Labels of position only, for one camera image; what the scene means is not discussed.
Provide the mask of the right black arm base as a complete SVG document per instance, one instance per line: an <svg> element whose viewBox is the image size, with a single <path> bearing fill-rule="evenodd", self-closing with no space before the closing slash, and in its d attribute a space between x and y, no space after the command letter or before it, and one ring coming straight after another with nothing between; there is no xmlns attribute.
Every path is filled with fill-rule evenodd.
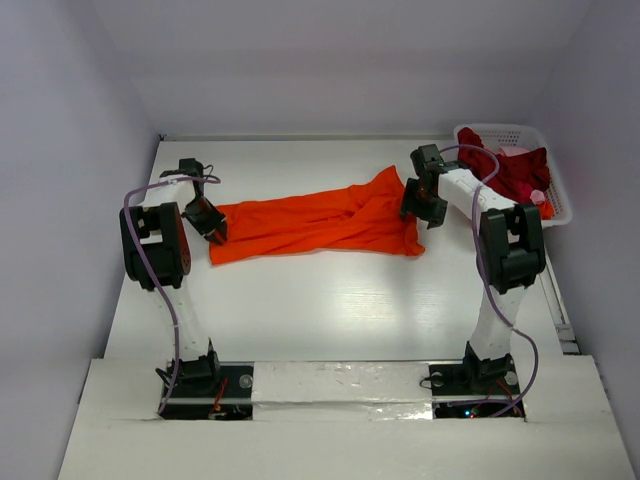
<svg viewBox="0 0 640 480"><path fill-rule="evenodd" d="M431 393L435 419L491 418L520 396L519 379L511 364L496 378L472 385L461 377L461 364L430 364L419 386Z"/></svg>

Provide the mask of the orange t shirt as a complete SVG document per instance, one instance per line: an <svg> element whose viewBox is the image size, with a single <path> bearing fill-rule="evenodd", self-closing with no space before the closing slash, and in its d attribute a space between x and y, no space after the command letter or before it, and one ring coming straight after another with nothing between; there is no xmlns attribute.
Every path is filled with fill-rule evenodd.
<svg viewBox="0 0 640 480"><path fill-rule="evenodd" d="M218 266L260 256L295 255L316 250L349 250L418 257L415 216L400 213L404 185L391 165L365 184L219 207L228 233L212 244Z"/></svg>

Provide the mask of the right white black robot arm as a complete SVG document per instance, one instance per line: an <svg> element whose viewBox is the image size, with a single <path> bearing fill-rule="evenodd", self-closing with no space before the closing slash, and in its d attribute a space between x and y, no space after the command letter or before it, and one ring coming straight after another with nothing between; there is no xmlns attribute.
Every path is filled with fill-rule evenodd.
<svg viewBox="0 0 640 480"><path fill-rule="evenodd" d="M546 253L538 207L516 203L490 188L500 169L497 156L468 144L456 149L487 157L488 174L477 178L462 161L444 160L436 145L419 146L410 155L416 175L406 183L400 214L437 228L449 207L455 207L471 222L483 285L478 320L462 360L432 365L427 377L435 395L462 397L488 395L499 381L516 374L511 355L516 317L527 290L546 267Z"/></svg>

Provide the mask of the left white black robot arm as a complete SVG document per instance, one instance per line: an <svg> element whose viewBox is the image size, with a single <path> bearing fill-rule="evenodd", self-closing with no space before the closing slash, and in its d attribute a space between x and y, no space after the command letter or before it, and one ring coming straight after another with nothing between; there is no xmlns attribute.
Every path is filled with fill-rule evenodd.
<svg viewBox="0 0 640 480"><path fill-rule="evenodd" d="M205 196L205 186L218 182L199 161L183 158L158 182L128 192L119 212L126 274L157 301L173 344L172 361L157 370L169 390L192 387L209 395L222 382L217 352L188 290L192 259L185 232L190 225L210 244L226 242L226 216Z"/></svg>

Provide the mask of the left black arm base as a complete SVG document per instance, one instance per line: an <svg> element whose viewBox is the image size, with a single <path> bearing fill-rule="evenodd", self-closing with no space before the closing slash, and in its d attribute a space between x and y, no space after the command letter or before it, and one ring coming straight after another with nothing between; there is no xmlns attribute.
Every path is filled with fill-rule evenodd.
<svg viewBox="0 0 640 480"><path fill-rule="evenodd" d="M178 383L160 413L165 420L244 421L253 418L253 363L221 365L217 386Z"/></svg>

